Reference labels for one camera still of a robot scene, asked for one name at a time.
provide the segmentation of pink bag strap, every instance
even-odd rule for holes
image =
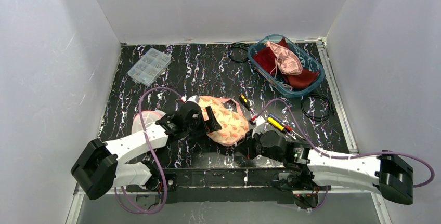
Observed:
[[[236,111],[237,111],[237,113],[239,115],[241,115],[241,116],[244,116],[243,112],[242,112],[242,109],[240,108],[240,104],[237,103],[237,101],[235,101],[234,99],[232,99],[232,98],[215,98],[215,99],[219,100],[221,103],[226,103],[228,101],[233,101],[236,104]]]

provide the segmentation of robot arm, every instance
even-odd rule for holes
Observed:
[[[154,149],[183,136],[200,137],[221,129],[211,107],[205,108],[209,119],[205,121],[200,106],[191,98],[178,111],[166,114],[146,128]],[[103,196],[113,187],[126,185],[144,186],[156,169],[147,161],[126,164],[133,158],[149,152],[143,131],[127,137],[88,143],[71,174],[91,200]]]
[[[257,128],[264,121],[256,122]],[[304,140],[287,141],[275,131],[256,131],[244,144],[257,155],[280,161],[293,171],[288,186],[342,186],[368,190],[399,204],[413,203],[413,169],[398,155],[368,156],[357,159],[331,159],[330,156],[354,156],[312,149]]]

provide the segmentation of screwdriver handle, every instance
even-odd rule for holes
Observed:
[[[243,105],[247,110],[251,111],[251,105],[250,105],[250,102],[248,101],[248,99],[247,99],[243,94],[241,94],[241,95],[239,96],[239,101],[242,103],[242,105]]]
[[[278,129],[280,132],[282,132],[282,133],[287,132],[285,127],[283,127],[281,124],[279,124],[274,118],[268,117],[267,120],[272,126],[274,126],[276,129]]]
[[[291,131],[292,131],[292,128],[291,128],[291,127],[289,127],[288,125],[284,124],[283,121],[282,121],[280,118],[276,117],[274,114],[270,113],[270,114],[269,114],[269,117],[271,117],[272,119],[276,120],[276,121],[277,121],[281,126],[283,126],[288,132],[291,132]]]

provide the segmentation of gray floor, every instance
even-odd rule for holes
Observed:
[[[145,216],[127,213],[114,195],[84,200],[81,224],[108,223],[380,223],[370,193],[332,193],[325,205],[311,214],[277,205],[274,202],[191,202],[167,204],[159,214]]]

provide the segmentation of coiled black cable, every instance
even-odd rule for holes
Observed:
[[[248,61],[248,54],[245,54],[244,59],[237,60],[237,59],[232,58],[231,57],[231,50],[233,50],[233,49],[242,49],[244,51],[248,51],[248,44],[242,43],[242,42],[234,42],[234,43],[230,44],[227,49],[227,55],[232,61],[234,61],[236,63],[245,63]]]
[[[305,101],[306,101],[307,98],[308,99],[309,98],[317,98],[317,99],[323,100],[327,104],[327,108],[328,108],[326,113],[323,116],[309,115],[307,113],[307,111],[305,110]],[[308,94],[308,95],[303,97],[302,102],[301,102],[300,105],[301,105],[301,108],[302,108],[303,115],[305,115],[305,117],[307,117],[307,118],[309,118],[309,119],[311,119],[313,121],[323,122],[323,121],[326,121],[331,116],[331,113],[332,113],[333,116],[335,115],[334,107],[332,106],[331,102],[329,101],[329,99],[325,95],[322,95],[322,94],[318,94],[318,93]]]

